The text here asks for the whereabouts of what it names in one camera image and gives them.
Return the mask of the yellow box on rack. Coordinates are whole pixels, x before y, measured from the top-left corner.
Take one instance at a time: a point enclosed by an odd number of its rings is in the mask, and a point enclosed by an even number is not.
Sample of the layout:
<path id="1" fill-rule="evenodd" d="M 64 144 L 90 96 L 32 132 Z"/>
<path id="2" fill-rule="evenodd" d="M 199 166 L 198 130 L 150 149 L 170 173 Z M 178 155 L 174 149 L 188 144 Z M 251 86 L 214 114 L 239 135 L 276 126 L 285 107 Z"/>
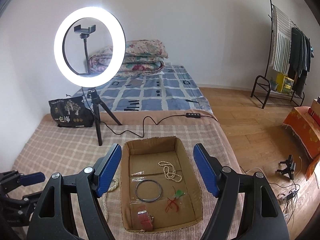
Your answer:
<path id="1" fill-rule="evenodd" d="M 290 94 L 294 80 L 282 73 L 278 73 L 276 77 L 276 83 L 278 84 L 276 88 L 277 92 L 282 94 Z"/>

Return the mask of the black device on floor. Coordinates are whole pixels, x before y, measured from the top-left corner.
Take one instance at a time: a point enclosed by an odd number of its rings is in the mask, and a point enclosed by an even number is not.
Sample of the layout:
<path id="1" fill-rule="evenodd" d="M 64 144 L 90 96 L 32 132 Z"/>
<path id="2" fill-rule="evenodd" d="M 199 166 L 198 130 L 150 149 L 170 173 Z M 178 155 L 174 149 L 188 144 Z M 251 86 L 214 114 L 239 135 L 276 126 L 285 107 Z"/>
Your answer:
<path id="1" fill-rule="evenodd" d="M 288 158 L 285 161 L 280 161 L 279 166 L 285 165 L 285 168 L 278 168 L 276 170 L 277 173 L 280 173 L 281 175 L 288 175 L 290 180 L 295 179 L 295 169 L 296 169 L 296 163 L 293 161 L 293 155 L 289 155 Z"/>

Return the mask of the black snack bag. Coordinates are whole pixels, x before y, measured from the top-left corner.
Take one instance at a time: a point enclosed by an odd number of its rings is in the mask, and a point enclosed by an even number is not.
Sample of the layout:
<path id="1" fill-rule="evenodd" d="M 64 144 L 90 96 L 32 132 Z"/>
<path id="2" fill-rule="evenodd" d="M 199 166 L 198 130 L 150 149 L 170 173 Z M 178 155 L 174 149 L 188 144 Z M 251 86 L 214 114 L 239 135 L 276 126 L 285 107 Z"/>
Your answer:
<path id="1" fill-rule="evenodd" d="M 94 116 L 86 108 L 82 96 L 48 101 L 52 119 L 58 127 L 92 127 Z"/>

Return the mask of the black phone holder clip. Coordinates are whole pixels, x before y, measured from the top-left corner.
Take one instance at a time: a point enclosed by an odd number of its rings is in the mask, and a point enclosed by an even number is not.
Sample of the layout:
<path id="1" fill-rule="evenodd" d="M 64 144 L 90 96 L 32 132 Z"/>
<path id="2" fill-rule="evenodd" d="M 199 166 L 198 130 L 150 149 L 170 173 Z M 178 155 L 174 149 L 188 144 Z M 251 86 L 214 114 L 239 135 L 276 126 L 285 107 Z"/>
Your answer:
<path id="1" fill-rule="evenodd" d="M 84 42 L 84 52 L 85 52 L 85 58 L 86 58 L 86 69 L 87 69 L 87 75 L 91 74 L 91 70 L 89 67 L 89 57 L 88 57 L 88 49 L 87 49 L 87 39 L 89 36 L 96 31 L 96 25 L 89 26 L 88 28 L 82 28 L 81 25 L 76 25 L 74 27 L 74 32 L 76 34 L 79 34 L 80 38 Z"/>

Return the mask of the brown cardboard box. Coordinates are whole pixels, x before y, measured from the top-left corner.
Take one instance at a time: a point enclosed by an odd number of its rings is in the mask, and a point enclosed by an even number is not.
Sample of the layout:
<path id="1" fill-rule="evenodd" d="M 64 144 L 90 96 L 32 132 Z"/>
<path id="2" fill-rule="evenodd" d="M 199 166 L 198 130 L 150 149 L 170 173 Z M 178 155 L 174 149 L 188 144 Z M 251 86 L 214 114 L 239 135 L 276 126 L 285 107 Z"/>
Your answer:
<path id="1" fill-rule="evenodd" d="M 168 232 L 199 223 L 202 191 L 190 155 L 178 137 L 154 137 L 124 144 L 120 163 L 121 213 L 129 232 Z M 153 216 L 144 231 L 137 210 Z"/>

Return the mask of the dark hanging clothes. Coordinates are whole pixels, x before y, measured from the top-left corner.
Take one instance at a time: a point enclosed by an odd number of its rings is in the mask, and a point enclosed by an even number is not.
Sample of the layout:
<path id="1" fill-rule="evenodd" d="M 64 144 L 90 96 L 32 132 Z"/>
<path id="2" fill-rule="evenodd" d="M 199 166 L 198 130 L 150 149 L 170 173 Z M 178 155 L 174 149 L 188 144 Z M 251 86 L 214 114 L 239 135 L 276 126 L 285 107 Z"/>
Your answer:
<path id="1" fill-rule="evenodd" d="M 298 28 L 291 31 L 291 52 L 288 77 L 294 80 L 293 91 L 302 96 L 307 75 L 311 68 L 310 39 Z"/>

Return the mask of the blue checked bed sheet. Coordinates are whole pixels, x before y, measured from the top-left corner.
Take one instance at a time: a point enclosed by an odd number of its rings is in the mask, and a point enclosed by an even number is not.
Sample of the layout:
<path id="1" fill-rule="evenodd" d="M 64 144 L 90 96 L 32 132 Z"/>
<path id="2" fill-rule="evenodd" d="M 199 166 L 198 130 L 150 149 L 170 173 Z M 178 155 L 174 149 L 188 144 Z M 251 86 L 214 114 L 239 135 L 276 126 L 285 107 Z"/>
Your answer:
<path id="1" fill-rule="evenodd" d="M 212 113 L 208 100 L 184 66 L 167 66 L 148 76 L 116 76 L 96 88 L 113 112 L 199 109 Z"/>

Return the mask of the folded floral quilts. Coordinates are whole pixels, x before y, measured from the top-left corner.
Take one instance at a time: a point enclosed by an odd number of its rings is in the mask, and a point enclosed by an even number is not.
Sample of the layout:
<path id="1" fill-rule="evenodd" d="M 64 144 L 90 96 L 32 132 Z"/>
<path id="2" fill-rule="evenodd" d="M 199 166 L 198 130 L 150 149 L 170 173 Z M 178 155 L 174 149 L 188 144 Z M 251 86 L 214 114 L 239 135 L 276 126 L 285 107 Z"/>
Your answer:
<path id="1" fill-rule="evenodd" d="M 113 46 L 99 49 L 89 58 L 89 68 L 93 73 L 105 71 L 113 56 Z M 164 43 L 160 40 L 127 41 L 125 56 L 116 76 L 146 76 L 162 71 L 164 60 L 168 58 Z"/>

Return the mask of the black tripod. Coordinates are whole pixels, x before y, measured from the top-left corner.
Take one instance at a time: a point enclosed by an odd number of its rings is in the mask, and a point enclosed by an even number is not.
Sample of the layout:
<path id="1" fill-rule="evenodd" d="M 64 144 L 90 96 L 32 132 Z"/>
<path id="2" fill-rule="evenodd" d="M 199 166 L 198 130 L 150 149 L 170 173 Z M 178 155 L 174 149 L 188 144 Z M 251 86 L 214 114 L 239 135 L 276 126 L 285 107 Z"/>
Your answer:
<path id="1" fill-rule="evenodd" d="M 122 123 L 116 118 L 116 116 L 111 112 L 108 106 L 101 100 L 100 96 L 97 93 L 96 88 L 89 88 L 87 91 L 87 98 L 91 99 L 95 129 L 97 133 L 98 145 L 103 145 L 103 139 L 101 134 L 101 117 L 100 117 L 100 106 L 106 111 L 106 113 L 116 122 L 118 125 L 122 125 Z"/>

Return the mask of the striped hanging towel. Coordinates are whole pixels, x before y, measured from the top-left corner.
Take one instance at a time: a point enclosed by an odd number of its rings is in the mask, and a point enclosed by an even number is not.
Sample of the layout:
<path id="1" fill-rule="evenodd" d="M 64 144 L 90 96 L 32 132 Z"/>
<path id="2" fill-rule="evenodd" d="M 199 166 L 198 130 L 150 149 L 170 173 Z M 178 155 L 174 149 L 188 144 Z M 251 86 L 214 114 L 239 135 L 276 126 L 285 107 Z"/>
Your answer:
<path id="1" fill-rule="evenodd" d="M 272 47 L 269 67 L 276 72 L 287 75 L 291 54 L 291 19 L 278 7 L 273 6 Z"/>

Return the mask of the black clothes rack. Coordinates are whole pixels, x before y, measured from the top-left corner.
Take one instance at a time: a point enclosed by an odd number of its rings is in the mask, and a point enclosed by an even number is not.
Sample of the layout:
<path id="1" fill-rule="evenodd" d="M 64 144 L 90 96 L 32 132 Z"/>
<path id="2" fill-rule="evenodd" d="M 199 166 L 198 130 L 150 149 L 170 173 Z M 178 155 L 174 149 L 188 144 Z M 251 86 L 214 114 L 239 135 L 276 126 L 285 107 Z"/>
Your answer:
<path id="1" fill-rule="evenodd" d="M 270 106 L 302 106 L 305 99 L 305 93 L 303 90 L 302 96 L 297 95 L 293 89 L 290 94 L 282 94 L 276 91 L 277 83 L 276 77 L 279 72 L 276 72 L 271 67 L 269 67 L 269 62 L 271 59 L 271 47 L 272 47 L 272 14 L 273 14 L 273 6 L 275 6 L 270 1 L 270 19 L 271 19 L 271 37 L 270 37 L 270 46 L 268 52 L 267 66 L 265 69 L 265 73 L 263 75 L 258 75 L 255 78 L 255 82 L 251 91 L 251 97 L 257 99 L 259 103 L 261 103 L 261 108 L 264 109 L 267 105 Z M 292 28 L 300 28 L 291 20 Z M 311 45 L 311 59 L 314 57 L 313 55 L 313 47 Z"/>

